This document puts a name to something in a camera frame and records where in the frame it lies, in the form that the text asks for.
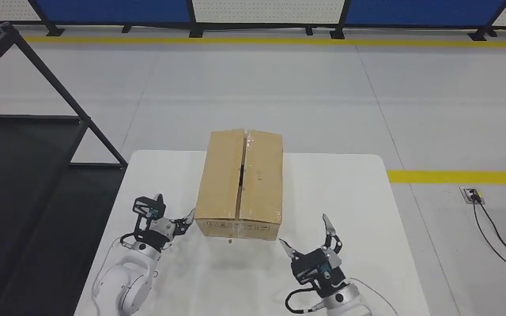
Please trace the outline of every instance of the gray floor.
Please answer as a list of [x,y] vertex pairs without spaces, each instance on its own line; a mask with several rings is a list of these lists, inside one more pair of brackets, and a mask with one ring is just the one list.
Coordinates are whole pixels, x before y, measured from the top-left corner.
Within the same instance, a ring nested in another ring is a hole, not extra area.
[[[286,152],[374,153],[387,169],[506,169],[504,50],[33,46],[127,159],[139,149],[205,150],[210,131],[244,127],[283,134]],[[0,73],[0,114],[72,114],[19,51],[2,57]],[[74,160],[114,161],[93,135]],[[392,187],[432,314],[504,315],[506,265],[459,185]],[[506,235],[506,189],[479,188]]]

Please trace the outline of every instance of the black metal frame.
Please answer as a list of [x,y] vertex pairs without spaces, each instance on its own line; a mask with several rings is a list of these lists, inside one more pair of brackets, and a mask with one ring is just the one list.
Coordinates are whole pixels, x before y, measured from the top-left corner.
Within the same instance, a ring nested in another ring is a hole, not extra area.
[[111,154],[119,161],[119,163],[126,167],[127,161],[121,156],[111,142],[105,137],[104,133],[98,128],[95,122],[86,114],[85,110],[77,103],[77,101],[65,89],[58,78],[47,68],[46,64],[39,58],[37,53],[26,43],[25,39],[19,34],[10,23],[6,22],[0,24],[2,28],[2,37],[0,37],[0,57],[2,57],[14,44],[25,54],[28,60],[40,71],[47,81],[55,88],[60,96],[72,107],[72,109],[79,115],[81,120],[89,125],[89,129],[98,137]]
[[190,34],[188,35],[192,39],[199,39],[202,37],[204,30],[200,28],[200,26],[197,24],[197,20],[195,18],[195,10],[193,7],[193,1],[187,0],[187,10],[188,10],[188,16],[190,17]]
[[28,3],[30,6],[32,6],[33,10],[37,15],[39,16],[42,23],[46,26],[48,33],[46,36],[60,36],[62,35],[63,31],[65,31],[64,28],[57,28],[54,23],[51,23],[47,17],[46,14],[43,12],[42,8],[39,6],[39,3],[37,3],[37,0],[28,0]]
[[123,26],[123,28],[121,29],[121,33],[126,34],[126,33],[130,32],[131,29],[132,29],[131,24],[125,24]]
[[300,28],[307,36],[313,35],[314,28],[341,29],[339,24],[301,24],[301,23],[196,23],[190,29],[191,38],[202,38],[204,31],[225,31],[225,30],[248,30],[268,28]]
[[110,163],[70,163],[69,168],[73,169],[110,169],[120,170],[123,168],[121,164],[110,164]]
[[485,34],[489,34],[492,37],[497,37],[496,32],[493,30],[493,22],[497,20],[497,18],[500,16],[501,13],[506,9],[506,0],[503,1],[503,3],[497,8],[497,11],[494,13],[494,15],[490,18],[489,22],[487,24],[481,26],[476,32],[469,33],[469,37],[473,41],[486,41]]
[[[74,109],[78,116],[59,115],[59,116],[40,116],[40,115],[0,115],[0,124],[2,123],[28,123],[28,124],[67,124],[75,125],[77,130],[69,147],[66,147],[65,152],[58,158],[55,164],[54,171],[47,177],[43,189],[33,202],[35,212],[30,217],[27,224],[24,226],[22,234],[16,240],[14,248],[16,253],[9,253],[9,260],[6,262],[6,267],[1,271],[0,275],[0,293],[3,293],[7,284],[9,283],[9,274],[15,270],[17,262],[24,255],[25,246],[28,244],[32,234],[43,215],[47,203],[51,200],[57,185],[60,183],[64,173],[69,166],[78,167],[80,165],[89,166],[89,164],[72,164],[71,160],[74,153],[77,151],[78,146],[81,144],[88,128],[99,138],[111,154],[119,161],[119,164],[114,164],[115,167],[120,166],[126,168],[128,163],[121,156],[121,154],[114,148],[111,142],[100,131],[95,122],[86,114],[77,101],[69,94],[62,83],[56,76],[47,68],[44,62],[39,58],[36,52],[26,43],[19,31],[15,29],[10,23],[5,22],[0,24],[0,57],[2,57],[13,45],[16,45],[28,60],[42,73],[42,75],[49,81],[49,83],[56,89],[60,96]],[[105,164],[97,164],[97,167],[106,167]]]
[[345,0],[342,6],[341,17],[339,17],[338,27],[334,31],[330,32],[330,37],[337,40],[343,40],[345,38],[342,29],[345,27],[346,18],[348,17],[349,7],[351,6],[351,0]]

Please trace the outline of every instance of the black wire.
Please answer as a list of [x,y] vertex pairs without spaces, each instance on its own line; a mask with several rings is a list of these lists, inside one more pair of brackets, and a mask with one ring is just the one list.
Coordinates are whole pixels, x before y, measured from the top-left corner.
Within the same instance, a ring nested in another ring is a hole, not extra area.
[[289,300],[292,298],[293,295],[295,295],[297,293],[301,293],[301,292],[311,292],[311,291],[316,291],[316,289],[315,288],[299,288],[295,291],[292,291],[290,294],[288,294],[288,296],[286,296],[286,299],[285,299],[286,309],[291,311],[294,314],[306,314],[306,313],[312,312],[313,311],[312,309],[294,310],[292,307],[290,307],[290,304],[289,304]]
[[473,201],[473,211],[474,211],[474,219],[476,220],[476,224],[478,225],[478,229],[480,230],[481,232],[481,235],[483,236],[483,238],[485,239],[485,241],[489,244],[490,248],[492,248],[493,252],[496,253],[497,256],[499,256],[499,258],[501,258],[502,261],[504,261],[504,263],[506,263],[506,259],[503,258],[503,256],[501,256],[496,248],[494,248],[492,246],[492,244],[489,242],[489,240],[485,237],[485,234],[483,233],[483,230],[481,229],[481,226],[480,226],[480,222],[478,222],[478,215],[476,215],[476,202]]
[[506,246],[506,243],[504,243],[504,240],[503,240],[503,239],[502,239],[502,237],[500,236],[499,231],[497,230],[496,225],[494,224],[493,220],[490,218],[489,213],[487,212],[487,210],[485,209],[485,207],[483,207],[483,204],[482,204],[480,201],[478,201],[478,203],[480,204],[481,208],[483,209],[483,212],[485,212],[485,215],[489,218],[490,223],[491,223],[491,224],[492,224],[492,226],[493,226],[493,230],[494,230],[494,231],[496,231],[497,238],[500,240],[500,242],[501,242],[504,246]]
[[135,233],[131,232],[131,233],[128,233],[128,234],[125,234],[125,235],[121,236],[121,238],[119,239],[119,243],[123,244],[123,242],[125,241],[126,238],[134,236],[134,235],[135,235]]

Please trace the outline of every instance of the metal stand leg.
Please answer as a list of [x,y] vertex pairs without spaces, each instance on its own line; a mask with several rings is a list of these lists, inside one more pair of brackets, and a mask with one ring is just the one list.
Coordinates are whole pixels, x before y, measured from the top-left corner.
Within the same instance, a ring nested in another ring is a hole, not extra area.
[[342,28],[336,28],[334,31],[330,31],[330,37],[334,40],[345,39],[345,34],[342,32]]
[[123,29],[121,30],[121,33],[127,34],[132,29],[132,25],[125,25],[123,26]]
[[62,35],[63,31],[65,31],[64,28],[57,28],[54,23],[51,23],[47,17],[46,14],[42,11],[42,9],[39,6],[39,3],[37,3],[37,0],[28,0],[30,3],[30,6],[32,6],[33,10],[37,15],[40,17],[40,20],[42,23],[46,26],[47,30],[49,31],[46,36],[60,36]]
[[192,39],[200,39],[200,38],[202,38],[203,34],[204,34],[204,31],[201,30],[200,28],[192,28],[190,30],[190,36],[189,37],[192,38]]
[[491,28],[487,34],[489,34],[490,37],[497,37],[497,33],[496,31],[493,30],[493,28]]
[[9,22],[0,24],[0,57],[2,57],[16,43],[14,27]]
[[473,41],[485,41],[485,34],[487,33],[492,37],[497,37],[497,34],[493,30],[493,23],[497,20],[500,14],[503,13],[504,9],[506,9],[506,1],[497,8],[497,11],[486,25],[480,27],[476,32],[468,33],[467,35],[469,35]]
[[346,17],[348,16],[350,5],[351,0],[345,0],[344,5],[342,6],[341,16],[339,17],[339,23],[336,25],[334,31],[330,31],[330,37],[334,40],[345,39],[345,34],[342,32],[342,29],[345,27]]
[[114,148],[111,142],[105,137],[104,133],[98,128],[94,121],[86,114],[85,110],[77,103],[77,101],[70,95],[70,93],[65,89],[62,83],[58,80],[58,78],[47,68],[46,64],[39,58],[39,56],[35,53],[35,51],[26,43],[25,39],[19,34],[19,32],[14,29],[16,32],[15,44],[19,47],[19,49],[25,54],[25,56],[32,62],[32,64],[40,71],[40,73],[46,78],[47,81],[55,88],[55,90],[59,93],[60,96],[74,109],[74,111],[79,115],[79,117],[88,122],[89,128],[92,132],[100,139],[102,144],[104,144],[109,152],[119,161],[119,163],[126,167],[128,166],[127,161],[121,156],[121,154]]

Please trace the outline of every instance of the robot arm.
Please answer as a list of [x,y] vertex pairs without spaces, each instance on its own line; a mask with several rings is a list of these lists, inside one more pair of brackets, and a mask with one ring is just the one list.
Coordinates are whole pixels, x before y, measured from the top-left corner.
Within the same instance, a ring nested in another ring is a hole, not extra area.
[[[302,254],[293,249],[285,240],[279,239],[285,252],[292,259],[292,272],[296,280],[300,285],[307,283],[312,285],[311,288],[290,293],[285,301],[286,307],[294,314],[305,314],[326,308],[329,316],[340,316],[362,307],[367,311],[365,315],[372,315],[358,287],[346,279],[340,268],[342,261],[338,253],[341,251],[342,242],[325,214],[323,214],[323,222],[326,232],[325,243],[309,254]],[[309,291],[316,291],[323,299],[322,302],[309,310],[294,310],[290,307],[289,299],[293,294]]]
[[[128,251],[93,289],[99,312],[107,316],[127,316],[141,308],[153,286],[162,250],[166,249],[166,244],[171,244],[175,236],[186,233],[195,215],[195,209],[192,209],[182,219],[165,218],[165,204],[161,194],[153,200],[147,197],[137,198],[133,210],[138,214],[134,232],[125,234],[120,239]],[[125,242],[131,236],[135,237],[135,242]]]

